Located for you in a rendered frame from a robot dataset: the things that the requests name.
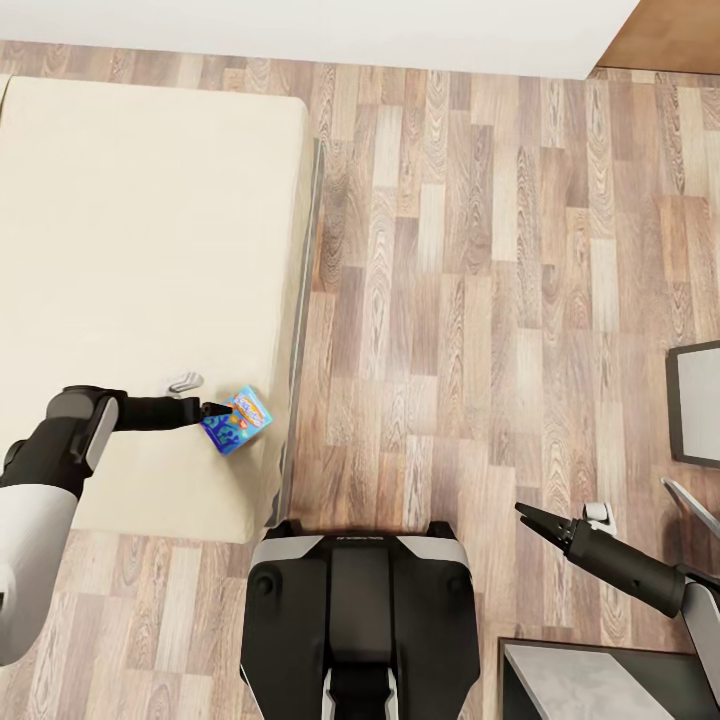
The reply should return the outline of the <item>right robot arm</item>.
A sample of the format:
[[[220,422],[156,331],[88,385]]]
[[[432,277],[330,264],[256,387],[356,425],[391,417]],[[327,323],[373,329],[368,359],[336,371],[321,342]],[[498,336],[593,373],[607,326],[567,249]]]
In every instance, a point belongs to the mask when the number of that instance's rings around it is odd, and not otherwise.
[[[610,503],[585,503],[583,519],[517,503],[520,520],[563,550],[567,561],[675,618],[681,611],[720,712],[720,577],[667,565],[618,539]]]

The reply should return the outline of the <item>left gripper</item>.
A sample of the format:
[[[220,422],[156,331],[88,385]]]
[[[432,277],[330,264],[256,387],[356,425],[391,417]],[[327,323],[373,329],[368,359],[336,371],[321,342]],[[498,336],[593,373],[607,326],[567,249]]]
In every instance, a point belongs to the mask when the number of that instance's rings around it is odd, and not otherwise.
[[[170,431],[204,421],[204,417],[233,413],[233,408],[218,403],[200,404],[200,397],[185,399],[147,397],[151,412],[143,431]]]

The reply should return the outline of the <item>board game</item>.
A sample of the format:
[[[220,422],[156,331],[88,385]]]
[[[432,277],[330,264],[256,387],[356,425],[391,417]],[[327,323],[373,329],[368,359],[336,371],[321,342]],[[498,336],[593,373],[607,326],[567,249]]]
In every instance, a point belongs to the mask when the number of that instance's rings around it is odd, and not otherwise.
[[[247,385],[221,405],[232,407],[233,413],[204,417],[201,425],[223,457],[275,421],[253,385]]]

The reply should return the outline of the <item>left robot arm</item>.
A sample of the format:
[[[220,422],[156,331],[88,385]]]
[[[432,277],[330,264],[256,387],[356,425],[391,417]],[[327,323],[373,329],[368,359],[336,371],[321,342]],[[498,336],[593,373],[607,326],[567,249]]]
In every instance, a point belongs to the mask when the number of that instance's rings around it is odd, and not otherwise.
[[[49,616],[55,581],[83,481],[91,478],[113,431],[170,431],[233,413],[200,397],[181,399],[205,378],[167,377],[157,397],[71,385],[53,397],[30,439],[5,455],[0,475],[0,666],[20,661]]]

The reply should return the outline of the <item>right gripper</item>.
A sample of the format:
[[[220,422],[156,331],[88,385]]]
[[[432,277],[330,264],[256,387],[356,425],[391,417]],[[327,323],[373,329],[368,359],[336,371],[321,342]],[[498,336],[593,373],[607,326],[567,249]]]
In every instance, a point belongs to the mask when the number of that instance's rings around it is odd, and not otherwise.
[[[584,519],[567,518],[517,503],[520,520],[563,550],[567,561],[592,573],[628,595],[635,596],[644,569],[645,554]]]

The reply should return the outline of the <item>robot trunk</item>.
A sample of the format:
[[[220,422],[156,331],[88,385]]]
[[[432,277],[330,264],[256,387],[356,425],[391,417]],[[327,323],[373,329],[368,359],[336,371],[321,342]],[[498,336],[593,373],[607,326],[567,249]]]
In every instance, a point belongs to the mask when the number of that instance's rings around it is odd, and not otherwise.
[[[398,720],[396,678],[392,667],[384,668],[384,693],[337,693],[336,667],[324,679],[322,720],[343,720],[344,713],[376,713],[377,720]]]

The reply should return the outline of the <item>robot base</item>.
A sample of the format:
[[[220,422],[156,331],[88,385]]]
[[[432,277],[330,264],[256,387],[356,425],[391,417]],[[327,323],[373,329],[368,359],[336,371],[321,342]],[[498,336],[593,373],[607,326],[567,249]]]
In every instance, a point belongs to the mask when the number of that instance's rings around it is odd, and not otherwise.
[[[329,667],[337,693],[384,693],[392,667],[398,720],[458,720],[481,672],[468,555],[448,521],[426,537],[297,537],[289,521],[267,531],[250,564],[239,675],[263,720],[322,720]]]

